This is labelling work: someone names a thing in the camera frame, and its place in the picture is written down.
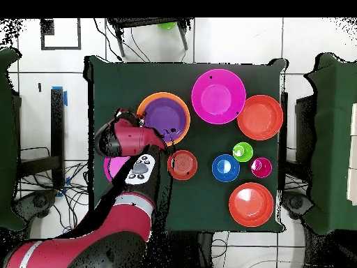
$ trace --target white box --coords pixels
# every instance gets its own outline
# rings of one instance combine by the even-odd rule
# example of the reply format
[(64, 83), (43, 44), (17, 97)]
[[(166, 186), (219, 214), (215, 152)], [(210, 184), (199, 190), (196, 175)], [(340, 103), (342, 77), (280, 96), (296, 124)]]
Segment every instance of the white box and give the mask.
[(357, 170), (349, 168), (347, 179), (347, 199), (357, 202)]
[(349, 168), (357, 170), (357, 136), (351, 136), (351, 148), (349, 150)]
[(357, 104), (352, 105), (351, 135), (357, 135)]

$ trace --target orange plate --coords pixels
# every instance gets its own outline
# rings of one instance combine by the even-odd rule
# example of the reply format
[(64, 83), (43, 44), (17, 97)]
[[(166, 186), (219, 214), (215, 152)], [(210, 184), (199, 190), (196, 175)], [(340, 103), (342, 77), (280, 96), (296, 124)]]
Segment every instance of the orange plate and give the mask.
[(197, 159), (191, 152), (179, 150), (169, 157), (167, 168), (173, 178), (181, 181), (189, 180), (197, 171)]
[(258, 183), (237, 187), (229, 198), (232, 218), (245, 227), (257, 227), (271, 217), (274, 199), (268, 189)]
[[(180, 142), (183, 139), (183, 137), (185, 137), (186, 133), (188, 132), (188, 128), (190, 127), (190, 120), (191, 120), (190, 112), (188, 111), (187, 105), (178, 96), (175, 96), (174, 94), (167, 93), (167, 92), (160, 92), (160, 93), (152, 94), (142, 101), (142, 103), (137, 108), (137, 114), (143, 115), (146, 106), (158, 98), (170, 98), (170, 99), (176, 101), (183, 108), (183, 111), (185, 111), (186, 126), (185, 126), (185, 129), (183, 130), (183, 132), (181, 133), (181, 135), (177, 139), (175, 139), (174, 144), (177, 144), (178, 142)], [(166, 144), (167, 144), (167, 146), (171, 146), (172, 142), (166, 142)]]
[(246, 100), (237, 120), (239, 128), (247, 137), (267, 140), (282, 127), (282, 108), (270, 96), (252, 96)]

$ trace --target purple bowl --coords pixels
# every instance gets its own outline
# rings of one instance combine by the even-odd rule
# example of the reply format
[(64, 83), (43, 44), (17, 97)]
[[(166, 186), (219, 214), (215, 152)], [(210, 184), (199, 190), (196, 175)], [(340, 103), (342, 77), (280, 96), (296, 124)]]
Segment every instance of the purple bowl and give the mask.
[(145, 126), (158, 130), (165, 142), (175, 141), (185, 130), (185, 111), (175, 100), (158, 98), (146, 106), (145, 112)]

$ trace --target small green bowl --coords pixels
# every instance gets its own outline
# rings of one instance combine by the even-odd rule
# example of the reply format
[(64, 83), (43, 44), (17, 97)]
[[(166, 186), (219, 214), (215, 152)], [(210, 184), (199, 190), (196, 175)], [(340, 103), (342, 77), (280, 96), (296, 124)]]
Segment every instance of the small green bowl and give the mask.
[(166, 22), (164, 24), (158, 24), (158, 26), (163, 29), (171, 29), (175, 24), (176, 22)]
[(253, 148), (246, 142), (240, 142), (233, 148), (233, 157), (240, 163), (246, 163), (253, 157)]

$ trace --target red bowl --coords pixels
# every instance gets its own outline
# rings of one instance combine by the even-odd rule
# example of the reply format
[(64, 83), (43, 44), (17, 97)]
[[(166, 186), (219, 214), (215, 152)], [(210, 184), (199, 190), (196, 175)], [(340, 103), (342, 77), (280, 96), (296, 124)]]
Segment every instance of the red bowl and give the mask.
[(237, 187), (229, 198), (232, 218), (245, 227), (257, 227), (271, 217), (274, 199), (267, 188), (258, 183)]

